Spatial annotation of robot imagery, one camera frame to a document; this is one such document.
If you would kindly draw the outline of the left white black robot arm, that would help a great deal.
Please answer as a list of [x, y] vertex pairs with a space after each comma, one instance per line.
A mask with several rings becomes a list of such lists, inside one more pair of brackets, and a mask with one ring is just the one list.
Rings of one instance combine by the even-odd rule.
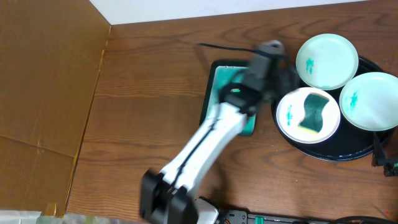
[[244, 129], [265, 102], [297, 89], [292, 66], [254, 68], [236, 72], [218, 90], [218, 101], [199, 129], [161, 171], [142, 177], [139, 214], [149, 223], [218, 223], [219, 209], [197, 191], [222, 150]]

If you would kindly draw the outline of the white plate with green stain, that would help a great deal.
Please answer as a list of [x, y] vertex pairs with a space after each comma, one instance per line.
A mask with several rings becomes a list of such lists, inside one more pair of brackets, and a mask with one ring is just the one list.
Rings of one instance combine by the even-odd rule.
[[[311, 93], [329, 99], [322, 113], [323, 127], [318, 134], [310, 133], [298, 127], [299, 122], [304, 117], [303, 103]], [[315, 144], [325, 141], [335, 133], [339, 126], [341, 115], [340, 107], [329, 93], [318, 88], [302, 87], [291, 91], [279, 101], [276, 118], [277, 124], [287, 137], [300, 143]]]

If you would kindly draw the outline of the green yellow sponge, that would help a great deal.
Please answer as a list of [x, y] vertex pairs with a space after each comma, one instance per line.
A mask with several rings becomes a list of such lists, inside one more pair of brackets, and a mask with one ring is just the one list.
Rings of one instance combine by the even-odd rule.
[[303, 103], [304, 117], [299, 122], [298, 127], [310, 133], [318, 134], [323, 127], [322, 113], [328, 102], [329, 99], [324, 96], [314, 93], [309, 94]]

